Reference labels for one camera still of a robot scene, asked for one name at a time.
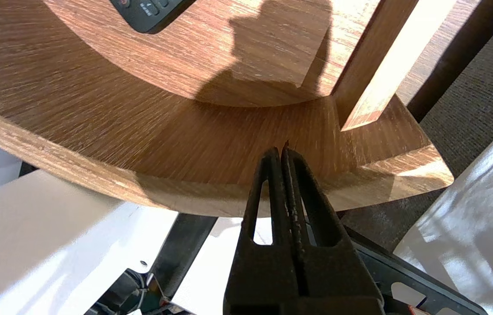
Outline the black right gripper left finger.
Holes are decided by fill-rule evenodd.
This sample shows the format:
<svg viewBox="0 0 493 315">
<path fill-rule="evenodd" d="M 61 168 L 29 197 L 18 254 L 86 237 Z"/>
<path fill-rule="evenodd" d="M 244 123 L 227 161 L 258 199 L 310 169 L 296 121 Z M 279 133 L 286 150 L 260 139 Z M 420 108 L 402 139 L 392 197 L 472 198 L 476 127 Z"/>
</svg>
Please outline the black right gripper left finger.
<svg viewBox="0 0 493 315">
<path fill-rule="evenodd" d="M 273 242 L 254 242 L 263 183 L 268 183 Z M 266 151 L 254 173 L 223 307 L 280 308 L 298 297 L 280 153 Z"/>
</svg>

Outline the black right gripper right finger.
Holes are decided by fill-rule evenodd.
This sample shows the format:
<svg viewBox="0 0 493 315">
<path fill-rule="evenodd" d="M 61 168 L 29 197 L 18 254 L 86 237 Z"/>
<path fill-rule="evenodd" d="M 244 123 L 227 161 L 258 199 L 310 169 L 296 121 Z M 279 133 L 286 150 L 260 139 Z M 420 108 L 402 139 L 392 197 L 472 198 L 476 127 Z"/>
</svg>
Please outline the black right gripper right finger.
<svg viewBox="0 0 493 315">
<path fill-rule="evenodd" d="M 306 160 L 281 155 L 298 290 L 308 308 L 382 308 L 384 299 Z"/>
</svg>

